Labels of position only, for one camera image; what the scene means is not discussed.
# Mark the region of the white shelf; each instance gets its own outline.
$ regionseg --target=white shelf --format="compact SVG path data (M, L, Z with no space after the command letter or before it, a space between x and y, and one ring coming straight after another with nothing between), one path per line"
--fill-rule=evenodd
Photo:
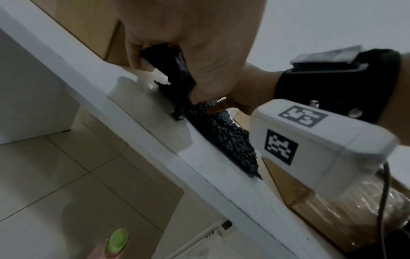
M0 28L65 81L67 91L113 132L272 258L343 258L263 181L247 177L189 122L173 120L171 104L154 83L161 78L105 63L29 0L1 0Z

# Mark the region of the cable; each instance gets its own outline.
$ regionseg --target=cable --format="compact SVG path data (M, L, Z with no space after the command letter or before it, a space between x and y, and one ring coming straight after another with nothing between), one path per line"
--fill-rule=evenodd
M380 198L380 205L379 205L379 210L377 214L376 228L377 228L377 233L378 233L378 239L381 243L381 249L383 251L383 258L387 259L386 246L384 244L383 215L384 215L384 209L386 207L387 199L390 193L389 192L390 184L392 182L392 178L390 175L390 166L388 162L383 164L383 178L384 178L384 186L383 186L383 192Z

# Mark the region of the porous black material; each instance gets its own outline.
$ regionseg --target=porous black material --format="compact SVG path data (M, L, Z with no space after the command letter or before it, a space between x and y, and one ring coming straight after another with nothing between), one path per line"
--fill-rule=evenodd
M176 105L172 116L177 120L186 117L208 141L245 173L250 177L261 178L255 150L249 143L249 132L236 126L227 111L206 114L206 109L214 102L192 105L189 101L195 81L188 72L179 49L165 44L157 45L144 49L140 56L168 76L170 84L156 83L161 92Z

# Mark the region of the clear plastic wrap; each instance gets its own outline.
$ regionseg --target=clear plastic wrap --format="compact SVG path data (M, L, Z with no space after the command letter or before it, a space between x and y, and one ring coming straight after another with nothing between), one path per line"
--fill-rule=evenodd
M376 242L376 218L384 182L373 176L342 200L309 192L291 207L345 252ZM384 232L402 228L410 219L409 191L393 180L384 212Z

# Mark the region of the bottle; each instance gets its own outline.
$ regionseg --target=bottle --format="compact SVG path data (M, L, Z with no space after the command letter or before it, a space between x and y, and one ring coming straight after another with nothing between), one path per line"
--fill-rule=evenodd
M117 229L109 239L98 244L86 259L119 259L128 240L128 232L122 228Z

